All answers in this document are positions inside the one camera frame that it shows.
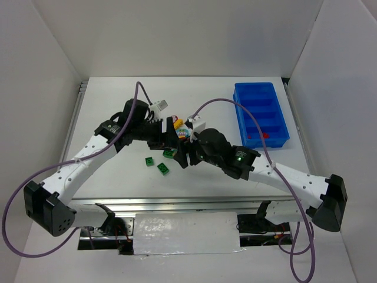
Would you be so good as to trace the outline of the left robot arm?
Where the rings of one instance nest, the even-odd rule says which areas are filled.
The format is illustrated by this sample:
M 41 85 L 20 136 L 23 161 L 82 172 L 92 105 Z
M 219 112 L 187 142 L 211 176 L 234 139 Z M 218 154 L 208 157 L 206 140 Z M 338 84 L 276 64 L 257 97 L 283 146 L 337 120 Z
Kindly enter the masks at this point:
M 56 173 L 41 183 L 30 181 L 24 187 L 27 215 L 52 236 L 61 236 L 70 227 L 93 227 L 110 233 L 119 221 L 103 204 L 73 205 L 78 189 L 107 160 L 133 141 L 145 141 L 151 150 L 177 147 L 178 137 L 171 117 L 160 113 L 167 107 L 164 100 L 152 105 L 130 99 L 123 111 L 104 121 L 89 142 Z

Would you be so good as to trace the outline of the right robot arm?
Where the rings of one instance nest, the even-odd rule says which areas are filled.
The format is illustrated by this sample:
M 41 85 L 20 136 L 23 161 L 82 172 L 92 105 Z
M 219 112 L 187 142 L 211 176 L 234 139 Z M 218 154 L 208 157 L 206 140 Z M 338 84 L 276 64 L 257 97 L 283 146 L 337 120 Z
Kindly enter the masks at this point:
M 291 221 L 293 215 L 308 218 L 318 228 L 339 232 L 348 201 L 342 177 L 311 175 L 267 159 L 260 152 L 230 144 L 216 129 L 205 129 L 195 139 L 178 141 L 174 156 L 182 168 L 206 162 L 229 177 L 252 181 L 287 192 L 294 198 L 293 210 L 279 216 L 276 205 L 265 202 L 259 213 L 271 223 Z

